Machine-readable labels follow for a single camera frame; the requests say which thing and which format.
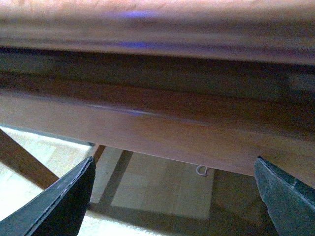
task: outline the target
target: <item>wooden frame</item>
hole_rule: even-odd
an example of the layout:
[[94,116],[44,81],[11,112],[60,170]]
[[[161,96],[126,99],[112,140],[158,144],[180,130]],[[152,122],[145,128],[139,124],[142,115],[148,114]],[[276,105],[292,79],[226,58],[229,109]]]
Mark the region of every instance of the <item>wooden frame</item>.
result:
[[315,65],[303,0],[39,0],[0,6],[0,46]]
[[0,150],[0,162],[42,189],[59,179],[1,129]]
[[253,175],[262,156],[315,186],[315,108],[3,75],[0,122]]

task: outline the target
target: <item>white cable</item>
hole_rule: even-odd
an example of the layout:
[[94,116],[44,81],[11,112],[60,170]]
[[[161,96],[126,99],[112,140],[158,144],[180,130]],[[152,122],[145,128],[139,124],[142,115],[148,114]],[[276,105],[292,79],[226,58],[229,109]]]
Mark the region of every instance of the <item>white cable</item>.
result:
[[[205,168],[205,172],[204,172],[204,173],[201,173],[201,172],[200,172],[200,169],[201,169],[202,167]],[[206,177],[206,176],[208,176],[208,170],[210,170],[210,169],[211,169],[210,167],[198,166],[198,167],[196,168],[196,173],[197,173],[198,175],[200,175],[200,176]]]

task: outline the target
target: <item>wooden support brace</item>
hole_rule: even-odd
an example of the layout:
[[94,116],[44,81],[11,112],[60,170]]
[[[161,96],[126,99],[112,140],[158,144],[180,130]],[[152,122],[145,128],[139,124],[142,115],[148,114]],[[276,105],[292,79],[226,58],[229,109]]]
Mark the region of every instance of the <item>wooden support brace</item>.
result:
[[106,146],[100,145],[100,144],[95,144],[89,153],[89,156],[94,157],[95,163],[98,162],[99,158],[102,156]]
[[48,188],[59,179],[2,130],[0,130],[0,162],[42,189]]

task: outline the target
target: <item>light wooden floor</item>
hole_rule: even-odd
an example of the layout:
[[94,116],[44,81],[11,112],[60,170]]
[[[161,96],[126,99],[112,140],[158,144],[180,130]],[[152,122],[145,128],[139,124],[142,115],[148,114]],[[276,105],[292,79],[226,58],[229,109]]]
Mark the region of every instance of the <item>light wooden floor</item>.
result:
[[[89,153],[88,144],[3,128],[61,177]],[[122,150],[107,147],[96,166],[80,236],[276,235],[253,177],[134,153],[110,206],[103,192]],[[0,164],[0,220],[41,190]]]

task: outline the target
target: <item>wooden rail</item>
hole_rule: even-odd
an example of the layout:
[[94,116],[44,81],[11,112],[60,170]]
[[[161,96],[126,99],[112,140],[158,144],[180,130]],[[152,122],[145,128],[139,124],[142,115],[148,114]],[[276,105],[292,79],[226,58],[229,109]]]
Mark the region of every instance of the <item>wooden rail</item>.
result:
[[0,5],[0,46],[312,64],[305,0],[42,0]]
[[2,75],[0,122],[253,175],[262,156],[315,186],[315,108]]

